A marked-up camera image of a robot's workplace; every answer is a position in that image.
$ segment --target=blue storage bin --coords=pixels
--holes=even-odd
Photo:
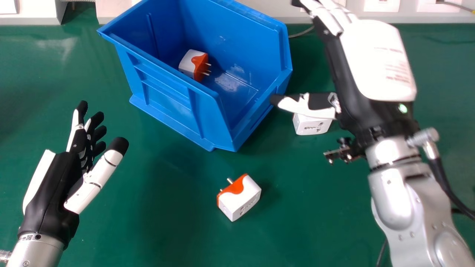
[[[285,24],[233,0],[143,0],[98,32],[117,49],[130,102],[208,151],[237,151],[292,73]],[[189,49],[209,54],[201,83],[178,70]]]

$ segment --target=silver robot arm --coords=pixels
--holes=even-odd
[[[332,0],[292,0],[292,5],[307,11],[325,44],[336,92],[274,95],[271,103],[316,118],[332,118],[333,111],[340,127],[354,135],[324,155],[330,163],[368,160],[371,207],[394,267],[475,267],[453,224],[451,201],[475,217],[448,186],[437,132],[420,131],[413,119],[417,89],[399,31],[359,20]],[[419,148],[429,164],[422,162]]]
[[[7,267],[56,267],[76,233],[79,214],[125,155],[129,143],[122,137],[107,149],[98,142],[106,133],[105,126],[98,127],[104,114],[99,112],[84,124],[86,112],[87,103],[82,101],[73,113],[66,152],[44,152],[23,200],[18,242],[12,252],[0,250],[0,262]]]

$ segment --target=green tabletop surface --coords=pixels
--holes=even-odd
[[[105,140],[123,136],[130,148],[81,214],[60,266],[374,266],[384,235],[371,213],[368,165],[331,166],[322,155],[347,132],[334,124],[324,135],[297,136],[292,115],[274,109],[239,152],[207,152],[129,103],[92,4],[68,10],[63,23],[0,27],[0,249],[16,243],[41,155],[65,150],[72,111],[86,100],[89,115],[105,113]],[[475,209],[475,25],[397,27],[418,85],[415,117],[440,132],[452,187]],[[290,47],[288,93],[334,90],[315,34]],[[216,194],[243,173],[262,198],[231,223]],[[475,251],[475,224],[461,215],[454,222]]]

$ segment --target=green indicator light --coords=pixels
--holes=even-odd
[[[408,107],[406,107],[404,104],[399,104],[399,107],[398,107],[399,111],[401,111],[401,113],[403,114],[406,114],[408,112]]]

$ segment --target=white and orange adapter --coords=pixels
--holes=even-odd
[[[190,49],[181,60],[178,70],[195,81],[201,82],[204,76],[209,76],[211,73],[210,66],[207,53]]]
[[[231,221],[248,212],[260,199],[261,188],[246,173],[236,181],[228,178],[230,185],[217,195],[219,209]]]

